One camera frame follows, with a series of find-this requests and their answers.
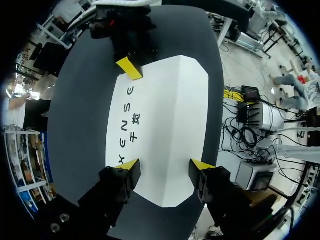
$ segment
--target white shelf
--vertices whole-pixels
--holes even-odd
[[[19,197],[23,201],[23,204],[25,205],[25,207],[27,208],[27,210],[31,216],[33,216],[31,214],[31,212],[38,210],[37,203],[33,198],[33,194],[31,193],[32,190],[37,189],[39,191],[39,195],[37,195],[37,197],[36,197],[37,201],[39,200],[39,197],[41,197],[41,200],[39,200],[39,201],[43,201],[45,204],[47,203],[47,200],[48,201],[53,200],[53,197],[50,196],[50,194],[49,194],[50,190],[48,190],[50,188],[50,186],[48,184],[48,175],[46,172],[45,161],[44,161],[43,157],[40,160],[39,154],[38,154],[38,151],[40,151],[41,156],[44,155],[43,154],[44,147],[39,146],[38,147],[39,150],[37,150],[37,149],[35,150],[36,157],[37,157],[37,160],[35,159],[35,161],[38,161],[39,166],[41,168],[43,168],[44,174],[42,174],[42,178],[45,177],[45,179],[42,179],[42,178],[35,176],[32,162],[31,162],[31,155],[30,155],[30,149],[29,149],[29,136],[35,135],[36,136],[35,141],[37,143],[38,142],[37,140],[39,138],[38,136],[40,134],[41,133],[37,132],[37,131],[6,130],[4,132],[6,157],[7,157],[12,181],[15,184],[17,194],[19,195]],[[23,135],[25,135],[26,154],[23,152],[23,147],[22,147],[23,144],[19,141],[19,139]],[[23,175],[23,170],[22,170],[22,166],[21,166],[22,161],[26,162],[26,165],[28,166],[28,171],[30,171],[31,178],[33,181],[33,183],[31,183],[31,184],[28,183],[27,179],[25,179],[25,176]],[[17,181],[20,181],[20,180],[23,181],[24,186],[18,186]],[[28,200],[25,199],[25,201],[24,201],[22,196],[20,195],[22,193],[27,193],[29,196],[27,198],[29,198],[29,199]],[[30,209],[30,204],[34,205],[33,210]]]

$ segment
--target electronic device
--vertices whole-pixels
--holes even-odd
[[[247,102],[257,102],[261,100],[259,89],[257,87],[252,86],[242,86],[241,94],[243,96],[243,100]]]
[[[246,124],[248,122],[248,104],[245,102],[238,101],[237,102],[237,121],[239,123]]]
[[[252,192],[266,190],[274,176],[277,165],[272,163],[251,163],[243,161],[240,164],[235,182],[243,189]]]
[[[274,132],[283,129],[285,125],[281,110],[264,102],[257,102],[248,106],[249,127]]]

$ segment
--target metal rack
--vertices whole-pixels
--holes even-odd
[[[35,135],[36,144],[39,143],[38,139],[41,133],[38,131],[16,131],[16,130],[6,130],[4,132],[4,143],[6,158],[9,165],[9,170],[12,177],[12,182],[16,187],[16,192],[23,202],[26,210],[29,212],[33,218],[34,213],[39,209],[38,205],[40,201],[44,204],[47,201],[52,201],[54,196],[51,193],[51,186],[49,185],[48,173],[46,170],[46,160],[45,160],[45,147],[41,144],[35,150],[36,159],[38,165],[40,166],[41,176],[36,176],[35,170],[32,166],[31,154],[29,149],[29,136]],[[26,153],[23,151],[22,142],[18,144],[19,138],[25,136]],[[30,172],[31,179],[27,180],[26,173],[23,170],[22,163],[25,162],[27,170]],[[34,194],[37,190],[40,199]]]

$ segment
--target shelf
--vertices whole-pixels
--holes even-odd
[[[38,211],[37,204],[54,199],[45,164],[45,142],[38,144],[39,136],[42,137],[41,133],[36,131],[7,130],[4,133],[12,181],[31,217]]]

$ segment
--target desk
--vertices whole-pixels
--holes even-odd
[[[206,135],[202,161],[216,164],[222,125],[223,69],[217,40],[204,10],[156,6],[151,38],[158,59],[184,55],[209,75]],[[48,120],[48,152],[57,193],[76,203],[98,182],[106,165],[110,104],[120,69],[110,39],[91,39],[86,31],[60,72]],[[133,193],[109,235],[122,240],[186,240],[204,205],[194,194],[175,208],[161,208]]]

